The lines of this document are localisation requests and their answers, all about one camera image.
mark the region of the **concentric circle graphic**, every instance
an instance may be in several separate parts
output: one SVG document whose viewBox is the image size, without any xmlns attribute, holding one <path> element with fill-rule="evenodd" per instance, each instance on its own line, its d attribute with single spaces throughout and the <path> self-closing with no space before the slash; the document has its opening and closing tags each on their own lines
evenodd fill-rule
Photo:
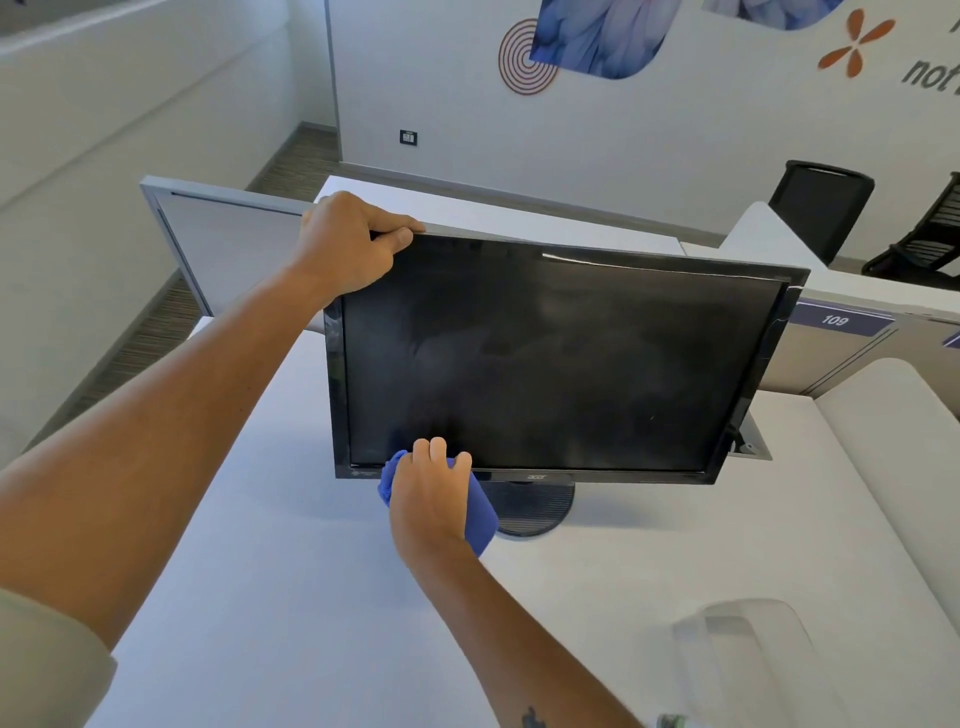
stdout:
<svg viewBox="0 0 960 728">
<path fill-rule="evenodd" d="M 521 96 L 540 93 L 557 78 L 557 66 L 530 60 L 536 29 L 537 19 L 527 18 L 507 31 L 500 41 L 500 77 L 511 91 Z"/>
</svg>

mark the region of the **monitor bezel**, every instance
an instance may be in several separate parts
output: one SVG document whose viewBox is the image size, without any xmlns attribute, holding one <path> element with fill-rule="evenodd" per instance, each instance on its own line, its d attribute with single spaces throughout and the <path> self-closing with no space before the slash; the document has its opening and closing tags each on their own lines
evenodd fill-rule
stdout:
<svg viewBox="0 0 960 728">
<path fill-rule="evenodd" d="M 434 245 L 457 245 L 483 250 L 484 246 L 505 246 L 504 255 L 514 254 L 529 260 L 532 257 L 549 256 L 551 262 L 567 262 L 569 265 L 593 264 L 640 270 L 659 270 L 677 273 L 719 275 L 776 281 L 780 292 L 767 316 L 763 332 L 759 336 L 751 365 L 737 388 L 726 424 L 710 455 L 707 467 L 702 471 L 609 471 L 609 470 L 555 470 L 475 468 L 480 480 L 535 481 L 550 483 L 683 483 L 710 485 L 716 481 L 720 468 L 726 460 L 732 442 L 750 403 L 756 394 L 763 373 L 774 354 L 777 343 L 786 328 L 794 306 L 803 291 L 809 271 L 805 268 L 770 265 L 766 263 L 720 260 L 716 258 L 687 257 L 682 255 L 659 255 L 650 253 L 626 253 L 620 251 L 578 248 L 561 245 L 521 242 L 515 240 L 475 240 L 450 235 L 416 235 L 418 242 Z M 326 368 L 330 392 L 330 424 L 333 435 L 334 472 L 338 478 L 378 478 L 381 468 L 357 466 L 352 463 L 349 447 L 349 421 L 347 403 L 347 359 L 344 332 L 343 297 L 337 298 L 324 310 L 324 334 L 326 338 Z"/>
</svg>

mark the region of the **orange petal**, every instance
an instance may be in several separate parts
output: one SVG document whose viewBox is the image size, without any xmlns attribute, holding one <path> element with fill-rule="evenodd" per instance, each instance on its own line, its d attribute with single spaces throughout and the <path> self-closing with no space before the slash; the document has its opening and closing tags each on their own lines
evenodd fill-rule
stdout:
<svg viewBox="0 0 960 728">
<path fill-rule="evenodd" d="M 871 40 L 877 40 L 878 38 L 882 38 L 886 36 L 888 33 L 890 33 L 890 31 L 894 29 L 895 25 L 897 25 L 897 21 L 894 19 L 884 20 L 882 23 L 876 26 L 873 30 L 871 30 L 867 35 L 865 35 L 860 40 L 860 42 L 869 43 Z"/>
<path fill-rule="evenodd" d="M 863 17 L 863 9 L 857 8 L 847 18 L 847 33 L 850 34 L 850 40 L 857 40 L 860 37 L 860 31 L 863 30 Z"/>
<path fill-rule="evenodd" d="M 863 70 L 863 56 L 856 49 L 850 54 L 850 60 L 847 62 L 847 78 L 852 79 L 860 75 Z"/>
<path fill-rule="evenodd" d="M 825 56 L 820 59 L 820 62 L 817 63 L 818 68 L 830 68 L 844 56 L 850 52 L 851 46 L 845 46 L 844 48 L 837 48 L 835 51 L 830 51 Z"/>
</svg>

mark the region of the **person's right arm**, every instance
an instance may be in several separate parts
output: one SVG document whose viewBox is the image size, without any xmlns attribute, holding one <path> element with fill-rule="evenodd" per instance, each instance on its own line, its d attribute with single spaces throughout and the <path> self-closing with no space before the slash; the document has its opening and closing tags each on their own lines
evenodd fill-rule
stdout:
<svg viewBox="0 0 960 728">
<path fill-rule="evenodd" d="M 464 540 L 471 460 L 418 440 L 397 465 L 396 550 L 473 667 L 502 728 L 642 728 L 501 587 Z"/>
</svg>

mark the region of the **purple sign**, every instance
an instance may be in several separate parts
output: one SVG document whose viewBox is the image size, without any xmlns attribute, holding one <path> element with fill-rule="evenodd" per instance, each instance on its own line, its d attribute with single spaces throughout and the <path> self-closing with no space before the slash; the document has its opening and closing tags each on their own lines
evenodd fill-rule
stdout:
<svg viewBox="0 0 960 728">
<path fill-rule="evenodd" d="M 878 311 L 861 311 L 835 303 L 801 299 L 793 309 L 790 323 L 872 338 L 893 324 L 894 317 Z"/>
</svg>

